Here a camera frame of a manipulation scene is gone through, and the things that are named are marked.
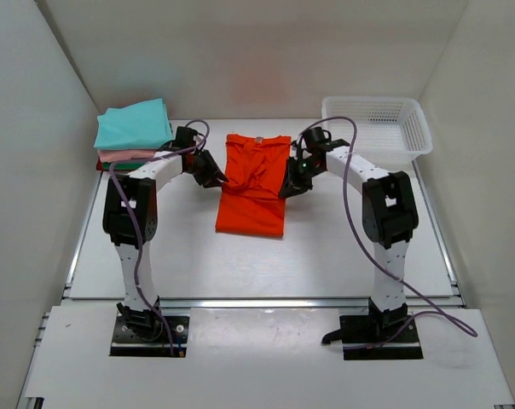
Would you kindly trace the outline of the orange t shirt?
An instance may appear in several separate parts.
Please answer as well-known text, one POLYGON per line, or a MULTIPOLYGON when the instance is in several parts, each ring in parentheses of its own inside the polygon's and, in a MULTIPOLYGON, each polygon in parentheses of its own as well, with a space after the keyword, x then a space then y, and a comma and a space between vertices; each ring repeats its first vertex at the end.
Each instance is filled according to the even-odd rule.
POLYGON ((286 201, 279 197, 292 139, 229 134, 216 231, 279 239, 284 235, 286 201))

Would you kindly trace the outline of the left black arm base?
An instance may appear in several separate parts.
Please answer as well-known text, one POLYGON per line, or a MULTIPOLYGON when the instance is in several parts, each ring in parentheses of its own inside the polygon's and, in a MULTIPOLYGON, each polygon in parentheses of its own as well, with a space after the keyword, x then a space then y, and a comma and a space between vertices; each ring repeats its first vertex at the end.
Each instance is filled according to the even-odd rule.
POLYGON ((110 355, 115 357, 185 358, 188 349, 190 317, 135 311, 117 305, 110 355))

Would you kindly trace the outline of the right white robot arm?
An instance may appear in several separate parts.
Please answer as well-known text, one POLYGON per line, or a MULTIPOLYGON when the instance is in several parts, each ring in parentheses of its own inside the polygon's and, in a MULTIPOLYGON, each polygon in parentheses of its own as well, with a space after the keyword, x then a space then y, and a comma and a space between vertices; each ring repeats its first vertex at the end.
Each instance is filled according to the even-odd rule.
POLYGON ((362 229, 373 243, 374 279, 370 296, 367 333, 386 341, 397 331, 392 314, 405 315, 407 301, 402 283, 408 244, 419 216, 409 176, 389 172, 350 151, 349 142, 333 140, 329 131, 316 126, 302 132, 288 158, 279 191, 287 199, 312 189, 312 179, 324 172, 339 176, 344 187, 362 197, 362 229))

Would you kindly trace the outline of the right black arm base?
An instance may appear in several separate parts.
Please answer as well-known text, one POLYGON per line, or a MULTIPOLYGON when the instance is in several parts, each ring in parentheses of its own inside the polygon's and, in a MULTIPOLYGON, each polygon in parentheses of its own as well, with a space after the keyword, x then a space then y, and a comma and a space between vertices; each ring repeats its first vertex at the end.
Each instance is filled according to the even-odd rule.
POLYGON ((424 354, 408 305, 380 311, 371 299, 367 315, 341 315, 339 328, 324 335, 323 346, 341 342, 344 360, 422 360, 424 354))

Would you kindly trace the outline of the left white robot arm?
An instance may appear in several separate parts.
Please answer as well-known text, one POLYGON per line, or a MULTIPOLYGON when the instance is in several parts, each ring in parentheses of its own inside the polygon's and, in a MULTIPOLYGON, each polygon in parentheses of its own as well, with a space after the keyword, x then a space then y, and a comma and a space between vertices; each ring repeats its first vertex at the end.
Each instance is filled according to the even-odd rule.
POLYGON ((228 181, 205 149, 209 134, 206 121, 192 120, 177 127, 174 139, 138 169, 124 175, 115 173, 114 164, 109 169, 102 227, 121 262, 124 301, 118 309, 135 314, 133 328, 145 339, 157 337, 163 328, 150 261, 150 242, 159 224, 158 192, 182 174, 191 175, 203 188, 228 181))

